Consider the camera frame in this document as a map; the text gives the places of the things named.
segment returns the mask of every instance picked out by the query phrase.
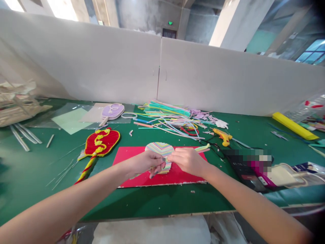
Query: striped paper fan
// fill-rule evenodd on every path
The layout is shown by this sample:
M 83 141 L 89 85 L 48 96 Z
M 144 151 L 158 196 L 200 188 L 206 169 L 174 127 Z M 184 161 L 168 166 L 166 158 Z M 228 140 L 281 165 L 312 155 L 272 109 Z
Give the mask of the striped paper fan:
M 167 160 L 167 156 L 175 151 L 174 148 L 164 142 L 151 142 L 146 146 L 145 151 L 148 150 L 159 153 L 166 159 L 166 166 L 164 169 L 161 170 L 161 172 L 159 172 L 159 174 L 167 174 L 172 166 L 172 162 Z

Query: plastic bottle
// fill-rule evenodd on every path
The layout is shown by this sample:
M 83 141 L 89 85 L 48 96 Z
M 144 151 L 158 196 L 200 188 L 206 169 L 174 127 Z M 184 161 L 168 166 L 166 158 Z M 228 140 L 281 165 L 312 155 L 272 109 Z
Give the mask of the plastic bottle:
M 294 122 L 299 123 L 313 114 L 323 111 L 324 106 L 325 92 L 322 92 L 293 107 L 290 111 L 284 113 L 284 115 Z

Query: light green paper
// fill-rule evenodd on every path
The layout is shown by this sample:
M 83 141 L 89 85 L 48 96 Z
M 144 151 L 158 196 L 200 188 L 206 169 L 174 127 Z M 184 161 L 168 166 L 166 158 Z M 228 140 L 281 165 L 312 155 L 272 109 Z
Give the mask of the light green paper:
M 92 122 L 79 122 L 79 120 L 87 113 L 83 108 L 79 108 L 68 112 L 66 114 L 59 115 L 52 118 L 62 129 L 68 132 L 70 135 L 80 131 L 87 126 L 93 124 Z

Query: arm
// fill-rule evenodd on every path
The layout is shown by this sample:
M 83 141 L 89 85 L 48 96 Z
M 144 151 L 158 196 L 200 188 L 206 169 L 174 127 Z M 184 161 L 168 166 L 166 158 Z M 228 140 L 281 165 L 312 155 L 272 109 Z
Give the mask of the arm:
M 213 185 L 267 243 L 309 243 L 312 233 L 284 210 L 217 167 L 192 148 L 176 148 L 168 160 Z
M 147 171 L 150 178 L 165 163 L 146 151 L 35 204 L 0 227 L 2 243 L 54 243 L 79 219 L 128 178 Z

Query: pile of straws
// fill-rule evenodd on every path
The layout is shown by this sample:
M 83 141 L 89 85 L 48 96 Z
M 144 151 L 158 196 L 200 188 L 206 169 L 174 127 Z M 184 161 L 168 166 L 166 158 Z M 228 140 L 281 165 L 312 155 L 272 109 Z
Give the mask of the pile of straws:
M 157 100 L 151 100 L 142 106 L 138 105 L 138 108 L 142 109 L 145 113 L 134 113 L 136 116 L 153 119 L 150 121 L 144 121 L 133 118 L 136 121 L 145 122 L 145 124 L 134 122 L 134 124 L 145 126 L 143 128 L 140 127 L 139 129 L 161 129 L 177 136 L 191 138 L 195 141 L 205 139 L 199 137 L 197 130 L 199 126 L 205 129 L 207 126 L 204 124 L 215 125 L 214 120 L 217 120 L 208 114 L 210 112 L 201 112 L 200 110 L 187 109 L 182 106 L 173 106 Z M 182 132 L 180 129 L 182 127 L 193 129 L 196 136 L 190 136 L 189 134 Z

